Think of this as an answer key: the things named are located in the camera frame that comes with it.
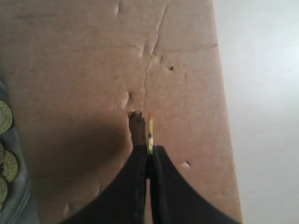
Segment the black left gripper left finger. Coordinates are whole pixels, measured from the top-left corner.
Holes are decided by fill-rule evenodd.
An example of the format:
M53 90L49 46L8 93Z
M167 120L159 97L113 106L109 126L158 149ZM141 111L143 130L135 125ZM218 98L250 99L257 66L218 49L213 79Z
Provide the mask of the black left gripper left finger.
M92 202L63 224L143 224L146 198L145 145L135 146L121 171Z

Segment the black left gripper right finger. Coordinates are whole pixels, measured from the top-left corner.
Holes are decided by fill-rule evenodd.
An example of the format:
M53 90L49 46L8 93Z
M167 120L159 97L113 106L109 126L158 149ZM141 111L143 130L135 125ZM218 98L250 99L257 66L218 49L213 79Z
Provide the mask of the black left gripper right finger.
M155 224L238 223L199 195L182 177L163 146L152 153L151 201Z

